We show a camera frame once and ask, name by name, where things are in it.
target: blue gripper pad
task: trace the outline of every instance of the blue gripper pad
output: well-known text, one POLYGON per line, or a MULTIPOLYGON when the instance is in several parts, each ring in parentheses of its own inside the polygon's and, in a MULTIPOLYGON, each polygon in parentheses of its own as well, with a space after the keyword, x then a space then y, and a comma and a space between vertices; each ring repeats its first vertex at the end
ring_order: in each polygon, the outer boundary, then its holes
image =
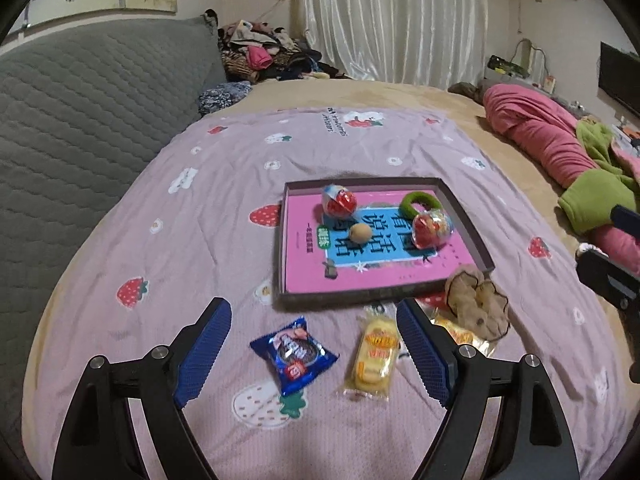
POLYGON ((180 364, 174 391, 174 401, 180 410, 200 395, 229 329, 231 306, 227 301, 222 301, 180 364))
POLYGON ((424 333, 414 313, 406 304, 407 300, 398 303, 396 323, 411 359, 420 374, 422 384, 432 399, 436 399, 446 408, 451 397, 452 384, 455 377, 450 377, 449 367, 441 358, 429 337, 424 333))

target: television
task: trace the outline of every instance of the television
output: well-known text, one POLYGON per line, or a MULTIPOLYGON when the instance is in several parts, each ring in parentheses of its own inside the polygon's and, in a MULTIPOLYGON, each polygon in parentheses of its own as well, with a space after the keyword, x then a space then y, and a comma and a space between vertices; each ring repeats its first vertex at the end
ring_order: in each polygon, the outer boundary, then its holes
POLYGON ((640 118, 640 57, 601 43, 598 86, 640 118))

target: strawberry print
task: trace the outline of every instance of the strawberry print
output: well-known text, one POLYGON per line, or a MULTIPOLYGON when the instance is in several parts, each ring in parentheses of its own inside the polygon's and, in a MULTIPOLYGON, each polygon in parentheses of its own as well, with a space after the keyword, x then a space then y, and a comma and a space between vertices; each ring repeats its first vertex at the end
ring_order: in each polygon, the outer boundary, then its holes
POLYGON ((210 134, 218 134, 220 132, 224 132, 226 130, 226 126, 216 126, 215 128, 212 128, 209 130, 210 134))
POLYGON ((118 298, 122 306, 133 308, 139 301, 145 299, 145 294, 148 292, 149 282, 139 276, 137 278, 131 278, 121 286, 116 293, 116 298, 118 298))
POLYGON ((293 420, 299 420, 306 406, 305 390, 283 397, 273 379, 267 379, 238 392, 233 400, 232 413, 249 428, 278 430, 293 420))
POLYGON ((529 254, 534 258, 551 258, 551 251, 549 251, 545 241, 539 236, 531 239, 529 243, 529 254))
POLYGON ((384 115, 379 112, 349 112, 342 117, 348 126, 356 128, 370 128, 383 126, 384 115))
POLYGON ((280 224, 280 204, 269 204, 251 211, 249 220, 262 227, 276 227, 280 224))
POLYGON ((415 301, 423 308, 439 308, 441 310, 448 309, 445 301, 444 292, 436 292, 415 298, 415 301))

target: gray quilted blanket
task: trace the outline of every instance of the gray quilted blanket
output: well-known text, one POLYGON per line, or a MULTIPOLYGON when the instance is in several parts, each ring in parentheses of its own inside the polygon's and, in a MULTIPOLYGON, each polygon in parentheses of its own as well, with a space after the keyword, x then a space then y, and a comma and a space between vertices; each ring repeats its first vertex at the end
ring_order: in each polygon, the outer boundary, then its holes
POLYGON ((102 216, 224 81, 201 18, 118 20, 0 57, 0 456, 27 465, 22 381, 51 291, 102 216))

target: tray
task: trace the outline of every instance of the tray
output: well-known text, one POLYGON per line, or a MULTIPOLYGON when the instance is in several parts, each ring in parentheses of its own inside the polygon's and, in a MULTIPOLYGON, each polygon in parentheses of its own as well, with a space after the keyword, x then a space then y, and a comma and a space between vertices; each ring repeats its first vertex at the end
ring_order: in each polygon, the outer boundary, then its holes
POLYGON ((441 179, 432 177, 287 183, 279 254, 281 301, 327 306, 423 296, 444 290, 446 279, 461 264, 473 264, 486 276, 495 268, 460 202, 441 179), (356 195, 354 219, 339 221, 324 214, 321 192, 328 184, 345 186, 356 195), (434 194, 453 220, 454 235, 440 251, 417 250, 410 222, 398 213, 402 198, 417 190, 434 194), (364 246, 348 240, 356 221, 369 223, 374 232, 364 246), (331 263, 335 279, 325 276, 331 263))

